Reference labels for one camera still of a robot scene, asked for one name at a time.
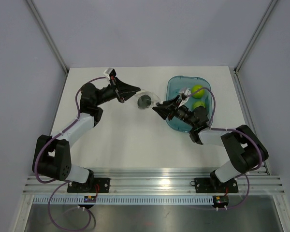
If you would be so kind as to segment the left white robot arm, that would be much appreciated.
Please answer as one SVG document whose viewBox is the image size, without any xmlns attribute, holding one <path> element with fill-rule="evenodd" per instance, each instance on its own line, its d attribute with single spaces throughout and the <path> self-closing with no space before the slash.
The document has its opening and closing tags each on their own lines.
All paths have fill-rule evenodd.
<svg viewBox="0 0 290 232">
<path fill-rule="evenodd" d="M 82 85 L 75 95 L 76 118 L 55 135 L 41 135 L 37 139 L 32 170 L 38 182 L 46 184 L 40 177 L 76 183 L 83 192 L 94 189 L 94 172 L 72 164 L 72 146 L 100 121 L 103 110 L 100 105 L 113 99 L 124 103 L 141 89 L 120 81 L 116 75 L 109 85 L 98 89 L 92 81 Z"/>
</svg>

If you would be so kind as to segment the dark green avocado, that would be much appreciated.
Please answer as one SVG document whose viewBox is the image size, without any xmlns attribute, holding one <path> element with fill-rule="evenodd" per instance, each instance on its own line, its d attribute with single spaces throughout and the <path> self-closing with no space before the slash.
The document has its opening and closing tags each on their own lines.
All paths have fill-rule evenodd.
<svg viewBox="0 0 290 232">
<path fill-rule="evenodd" d="M 147 109 L 151 106 L 152 99 L 149 95 L 142 95 L 138 98 L 137 106 L 139 109 Z"/>
</svg>

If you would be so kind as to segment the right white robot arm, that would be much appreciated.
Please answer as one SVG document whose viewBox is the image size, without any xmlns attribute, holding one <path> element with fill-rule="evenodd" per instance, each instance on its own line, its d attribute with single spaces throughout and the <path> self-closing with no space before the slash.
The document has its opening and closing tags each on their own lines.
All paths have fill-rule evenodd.
<svg viewBox="0 0 290 232">
<path fill-rule="evenodd" d="M 225 148 L 229 161 L 210 173 L 202 186 L 205 192 L 231 191 L 235 179 L 256 170 L 269 158 L 267 149 L 247 125 L 235 129 L 218 129 L 209 126 L 205 107 L 193 111 L 182 105 L 181 97 L 155 103 L 152 109 L 164 120 L 174 117 L 191 126 L 189 136 L 199 145 L 218 145 Z"/>
</svg>

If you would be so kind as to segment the clear zip top bag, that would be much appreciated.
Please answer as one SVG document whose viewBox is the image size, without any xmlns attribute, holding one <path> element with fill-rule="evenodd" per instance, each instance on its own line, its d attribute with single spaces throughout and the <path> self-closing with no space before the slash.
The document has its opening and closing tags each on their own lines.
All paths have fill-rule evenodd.
<svg viewBox="0 0 290 232">
<path fill-rule="evenodd" d="M 130 100 L 140 110 L 151 109 L 163 103 L 163 100 L 157 94 L 144 89 L 138 91 Z"/>
</svg>

